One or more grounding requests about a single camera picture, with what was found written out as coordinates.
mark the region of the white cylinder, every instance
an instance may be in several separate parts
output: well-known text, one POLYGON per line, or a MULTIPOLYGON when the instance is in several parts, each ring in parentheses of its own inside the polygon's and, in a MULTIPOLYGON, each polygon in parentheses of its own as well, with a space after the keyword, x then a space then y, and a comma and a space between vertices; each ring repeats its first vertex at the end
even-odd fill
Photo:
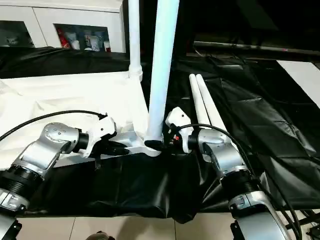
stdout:
POLYGON ((139 0, 129 0, 129 41, 130 41, 130 77, 139 76, 142 80, 142 67, 140 63, 140 17, 139 0))
POLYGON ((145 140, 162 140, 179 0, 158 0, 154 37, 149 123, 145 140))
POLYGON ((204 79, 200 74, 196 75, 196 81, 198 82, 198 86, 201 92, 201 96, 206 108, 206 111, 209 115, 209 119, 211 122, 211 125, 218 127, 223 130, 227 130, 224 122, 222 121, 220 114, 217 110, 217 107, 209 93, 209 90, 205 84, 204 79))
POLYGON ((204 104, 204 101, 201 96, 201 92, 198 86, 196 76, 194 74, 189 75, 191 91, 193 96, 193 102, 196 112, 196 118, 198 119, 199 124, 210 124, 207 110, 204 104))

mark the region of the glass cabinet door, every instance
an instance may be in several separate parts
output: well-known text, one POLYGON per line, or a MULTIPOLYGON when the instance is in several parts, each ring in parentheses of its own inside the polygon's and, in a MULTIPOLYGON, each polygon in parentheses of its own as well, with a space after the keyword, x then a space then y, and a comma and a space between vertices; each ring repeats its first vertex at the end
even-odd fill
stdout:
POLYGON ((33 8, 48 46, 125 53, 121 12, 33 8))
POLYGON ((30 47, 35 45, 23 21, 0 20, 0 47, 30 47))
POLYGON ((0 46, 47 46, 32 7, 0 5, 0 46))
POLYGON ((111 52, 107 27, 56 23, 53 25, 62 48, 111 52))

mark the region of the black tarp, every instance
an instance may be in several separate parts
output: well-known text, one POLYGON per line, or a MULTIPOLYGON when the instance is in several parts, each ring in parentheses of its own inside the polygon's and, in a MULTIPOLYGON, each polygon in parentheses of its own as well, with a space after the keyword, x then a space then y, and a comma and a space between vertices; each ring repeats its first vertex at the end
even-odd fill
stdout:
MULTIPOLYGON (((147 105, 151 63, 151 59, 142 60, 141 85, 147 105)), ((1 79, 117 72, 128 67, 125 54, 0 47, 1 79)), ((245 148, 267 189, 281 201, 265 168, 295 209, 320 208, 320 110, 289 74, 274 60, 174 59, 166 114, 179 106, 193 123, 197 118, 190 73, 202 74, 227 130, 245 148)), ((112 158, 97 171, 94 162, 55 168, 25 215, 135 214, 172 217, 183 223, 198 212, 226 210, 226 198, 211 164, 194 151, 112 158)))

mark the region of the floor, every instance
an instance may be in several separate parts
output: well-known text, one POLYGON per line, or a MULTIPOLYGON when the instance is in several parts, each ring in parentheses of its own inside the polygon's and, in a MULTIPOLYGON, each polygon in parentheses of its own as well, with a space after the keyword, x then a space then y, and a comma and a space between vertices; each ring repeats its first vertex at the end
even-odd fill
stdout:
MULTIPOLYGON (((299 211, 297 215, 300 219, 304 217, 299 211)), ((230 230, 233 221, 230 213, 200 213, 186 224, 171 218, 136 216, 20 218, 22 230, 17 239, 85 240, 89 235, 103 231, 116 240, 233 240, 230 230)), ((310 226, 302 227, 304 240, 310 240, 305 234, 310 226)))

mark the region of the white cloth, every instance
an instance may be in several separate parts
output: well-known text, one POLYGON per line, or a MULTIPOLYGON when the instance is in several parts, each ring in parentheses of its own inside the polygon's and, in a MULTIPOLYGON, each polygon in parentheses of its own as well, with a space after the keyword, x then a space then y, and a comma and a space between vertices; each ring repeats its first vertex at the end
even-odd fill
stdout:
MULTIPOLYGON (((141 134, 147 131, 143 122, 147 107, 141 89, 128 78, 128 72, 90 73, 0 79, 0 136, 15 126, 38 116, 65 110, 87 110, 107 113, 116 122, 117 132, 132 125, 136 109, 141 106, 141 134)), ((69 113, 46 118, 27 125, 0 142, 0 170, 7 169, 21 151, 39 135, 48 123, 61 122, 86 132, 98 117, 69 113)))

